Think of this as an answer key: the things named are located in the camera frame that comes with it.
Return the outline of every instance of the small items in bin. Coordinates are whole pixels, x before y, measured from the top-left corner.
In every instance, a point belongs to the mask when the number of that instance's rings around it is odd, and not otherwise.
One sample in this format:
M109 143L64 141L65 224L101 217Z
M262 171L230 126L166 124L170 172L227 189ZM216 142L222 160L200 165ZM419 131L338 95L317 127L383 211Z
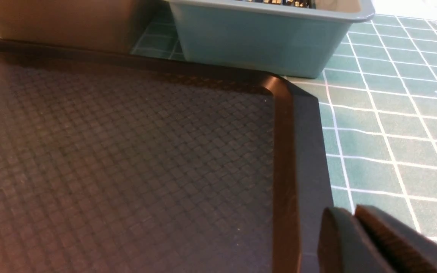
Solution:
M293 6L298 8L316 9L314 0L238 0L273 5Z

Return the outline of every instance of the brown plastic tray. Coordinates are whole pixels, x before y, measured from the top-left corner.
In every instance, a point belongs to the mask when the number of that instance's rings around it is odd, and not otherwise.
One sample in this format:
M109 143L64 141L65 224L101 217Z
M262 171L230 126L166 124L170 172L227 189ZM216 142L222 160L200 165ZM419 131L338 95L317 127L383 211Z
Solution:
M0 273L297 272L330 205L286 80L0 40Z

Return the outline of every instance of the blue container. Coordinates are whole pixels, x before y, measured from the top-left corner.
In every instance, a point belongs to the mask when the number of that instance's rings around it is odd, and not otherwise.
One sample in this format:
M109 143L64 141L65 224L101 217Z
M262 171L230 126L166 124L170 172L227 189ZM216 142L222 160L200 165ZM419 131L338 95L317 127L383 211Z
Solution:
M371 0L316 0L317 9L237 0L167 0L187 61L316 78Z

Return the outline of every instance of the textured tray surface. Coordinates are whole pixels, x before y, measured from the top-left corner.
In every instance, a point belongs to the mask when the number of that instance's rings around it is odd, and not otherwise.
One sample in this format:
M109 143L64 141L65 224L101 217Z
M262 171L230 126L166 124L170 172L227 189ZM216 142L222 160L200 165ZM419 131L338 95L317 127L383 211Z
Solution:
M0 53L0 273L260 272L264 88Z

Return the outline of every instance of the green cutting mat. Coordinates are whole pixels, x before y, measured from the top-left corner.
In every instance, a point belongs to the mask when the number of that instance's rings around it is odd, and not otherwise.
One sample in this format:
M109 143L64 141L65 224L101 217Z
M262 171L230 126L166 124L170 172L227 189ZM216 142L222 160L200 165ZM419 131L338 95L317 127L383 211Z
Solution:
M375 205L437 242L437 24L355 24L315 80L336 206ZM184 60L169 10L134 54Z

